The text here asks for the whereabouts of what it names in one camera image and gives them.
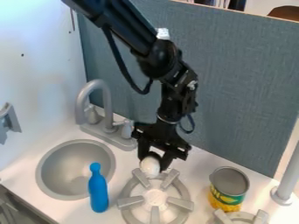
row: blue bottle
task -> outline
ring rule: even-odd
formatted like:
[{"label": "blue bottle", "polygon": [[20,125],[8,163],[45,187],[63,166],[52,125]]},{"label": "blue bottle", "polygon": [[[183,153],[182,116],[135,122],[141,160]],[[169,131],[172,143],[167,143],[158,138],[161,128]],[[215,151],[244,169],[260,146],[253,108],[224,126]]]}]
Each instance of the blue bottle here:
[{"label": "blue bottle", "polygon": [[105,212],[109,206],[108,186],[105,178],[100,174],[100,169],[99,163],[92,163],[90,165],[92,177],[88,181],[90,204],[96,213]]}]

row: wall mount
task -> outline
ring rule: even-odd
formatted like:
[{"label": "wall mount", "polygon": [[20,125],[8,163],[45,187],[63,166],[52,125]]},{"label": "wall mount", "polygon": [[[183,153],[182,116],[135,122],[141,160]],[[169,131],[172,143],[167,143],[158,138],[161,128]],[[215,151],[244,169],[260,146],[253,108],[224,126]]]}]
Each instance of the wall mount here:
[{"label": "wall mount", "polygon": [[5,144],[9,130],[22,132],[15,109],[6,102],[0,109],[0,144]]}]

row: yellow can label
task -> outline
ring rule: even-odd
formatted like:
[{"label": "yellow can label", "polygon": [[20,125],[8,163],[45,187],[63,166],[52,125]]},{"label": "yellow can label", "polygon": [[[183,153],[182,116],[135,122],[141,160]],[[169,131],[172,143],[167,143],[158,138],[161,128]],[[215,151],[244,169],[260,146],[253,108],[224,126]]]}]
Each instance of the yellow can label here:
[{"label": "yellow can label", "polygon": [[221,208],[224,212],[238,212],[245,195],[230,196],[217,190],[213,185],[210,187],[208,199],[211,206]]}]

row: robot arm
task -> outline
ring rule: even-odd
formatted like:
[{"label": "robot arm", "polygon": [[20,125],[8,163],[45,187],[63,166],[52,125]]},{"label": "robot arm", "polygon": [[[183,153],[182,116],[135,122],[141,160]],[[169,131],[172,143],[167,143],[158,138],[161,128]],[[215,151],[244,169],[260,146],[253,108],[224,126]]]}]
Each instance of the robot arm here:
[{"label": "robot arm", "polygon": [[[162,83],[162,101],[154,124],[137,122],[132,137],[138,141],[138,157],[158,159],[161,171],[166,170],[174,158],[187,159],[191,146],[177,133],[177,125],[187,134],[194,130],[191,113],[198,106],[195,100],[198,77],[182,60],[182,53],[169,40],[156,38],[156,30],[129,0],[62,0],[72,9],[85,15],[100,27],[115,60],[130,86],[139,94],[150,91],[153,80]],[[141,90],[132,80],[122,60],[113,36],[131,49],[149,83]],[[192,130],[182,128],[180,121],[187,116]],[[162,157],[153,151],[154,146],[164,151]]]}]

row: metal pipe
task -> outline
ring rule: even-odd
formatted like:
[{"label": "metal pipe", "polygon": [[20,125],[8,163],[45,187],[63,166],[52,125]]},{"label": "metal pipe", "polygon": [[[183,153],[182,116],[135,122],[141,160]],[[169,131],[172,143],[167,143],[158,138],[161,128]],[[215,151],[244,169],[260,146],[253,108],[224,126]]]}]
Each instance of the metal pipe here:
[{"label": "metal pipe", "polygon": [[111,93],[107,83],[104,80],[91,80],[89,81],[79,92],[75,105],[75,118],[77,124],[83,124],[87,122],[84,112],[84,105],[87,97],[93,93],[95,89],[101,89],[105,111],[105,128],[107,130],[113,130],[113,111]]},{"label": "metal pipe", "polygon": [[295,189],[299,179],[299,141],[293,152],[292,158],[289,160],[287,170],[284,172],[282,181],[278,187],[271,191],[272,199],[282,205],[289,206],[292,204],[292,192]]},{"label": "metal pipe", "polygon": [[282,200],[288,200],[295,189],[299,179],[299,142],[293,152],[292,158],[289,160],[287,170],[283,174],[282,182],[277,188],[277,196]]}]

